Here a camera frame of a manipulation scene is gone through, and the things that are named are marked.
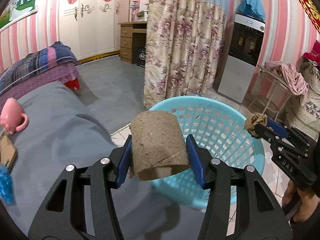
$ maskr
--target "metal screw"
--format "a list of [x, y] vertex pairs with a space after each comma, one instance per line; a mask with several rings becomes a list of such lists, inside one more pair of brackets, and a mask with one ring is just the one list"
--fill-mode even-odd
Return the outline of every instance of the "metal screw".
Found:
[[219, 159], [217, 159], [217, 158], [213, 158], [213, 159], [211, 160], [211, 163], [214, 164], [214, 165], [219, 165], [220, 162], [221, 162], [221, 161], [220, 161]]
[[252, 165], [248, 165], [248, 166], [247, 166], [247, 171], [249, 171], [249, 172], [254, 172], [254, 171], [255, 171], [255, 168], [254, 168]]
[[66, 171], [73, 171], [75, 169], [74, 165], [70, 164], [66, 167]]
[[110, 159], [109, 158], [102, 158], [100, 160], [101, 164], [108, 164], [110, 162]]

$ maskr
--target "crumpled brown cloth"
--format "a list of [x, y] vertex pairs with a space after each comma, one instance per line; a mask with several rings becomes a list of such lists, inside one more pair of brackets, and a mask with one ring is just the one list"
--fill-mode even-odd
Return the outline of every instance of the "crumpled brown cloth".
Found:
[[260, 138], [258, 134], [256, 134], [254, 127], [256, 124], [262, 124], [264, 126], [267, 125], [267, 116], [265, 114], [254, 113], [251, 118], [245, 120], [244, 128], [255, 138]]

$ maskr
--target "pink ceramic pig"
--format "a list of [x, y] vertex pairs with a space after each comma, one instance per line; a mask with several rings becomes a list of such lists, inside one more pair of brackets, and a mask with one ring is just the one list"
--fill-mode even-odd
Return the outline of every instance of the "pink ceramic pig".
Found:
[[0, 125], [10, 135], [21, 132], [27, 127], [28, 117], [14, 98], [9, 98], [4, 104], [0, 115]]

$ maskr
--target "white wardrobe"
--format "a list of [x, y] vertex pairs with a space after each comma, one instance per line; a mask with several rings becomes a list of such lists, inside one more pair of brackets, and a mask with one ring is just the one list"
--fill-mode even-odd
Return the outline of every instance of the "white wardrobe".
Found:
[[77, 59], [120, 49], [120, 22], [130, 0], [60, 0], [59, 37]]

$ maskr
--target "paper towel roll core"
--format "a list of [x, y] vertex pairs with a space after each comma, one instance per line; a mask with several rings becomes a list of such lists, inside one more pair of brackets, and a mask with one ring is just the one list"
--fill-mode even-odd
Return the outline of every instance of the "paper towel roll core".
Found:
[[132, 133], [130, 176], [153, 180], [188, 169], [189, 161], [183, 135], [174, 114], [146, 111], [129, 125]]

